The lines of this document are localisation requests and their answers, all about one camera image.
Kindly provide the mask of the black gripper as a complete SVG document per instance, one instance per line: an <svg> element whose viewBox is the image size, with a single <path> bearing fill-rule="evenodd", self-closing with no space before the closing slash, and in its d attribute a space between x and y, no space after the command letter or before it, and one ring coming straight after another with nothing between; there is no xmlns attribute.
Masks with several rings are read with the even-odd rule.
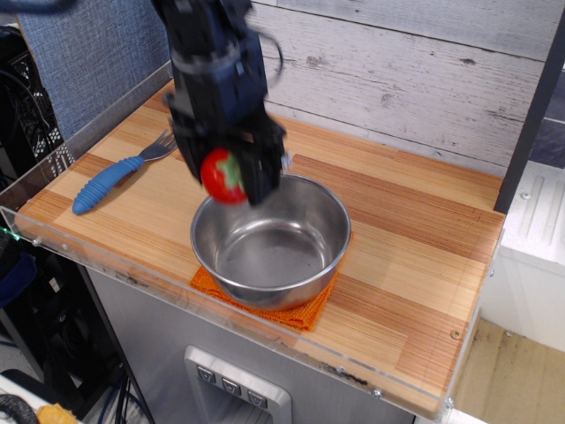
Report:
<svg viewBox="0 0 565 424"><path fill-rule="evenodd" d="M233 152L251 206L279 187L285 131L266 113L261 48L269 34L246 30L223 41L203 33L167 33L175 89L167 96L177 147L201 184L201 165L215 147Z"/></svg>

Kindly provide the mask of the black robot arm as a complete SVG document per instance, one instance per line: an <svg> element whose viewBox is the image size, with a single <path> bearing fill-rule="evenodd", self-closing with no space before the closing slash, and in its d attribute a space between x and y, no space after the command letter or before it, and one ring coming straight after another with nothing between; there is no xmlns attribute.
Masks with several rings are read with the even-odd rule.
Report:
<svg viewBox="0 0 565 424"><path fill-rule="evenodd" d="M267 79L248 1L156 1L175 89L166 96L177 145L191 173L224 148L240 170L247 201L262 203L280 183L285 130L265 111Z"/></svg>

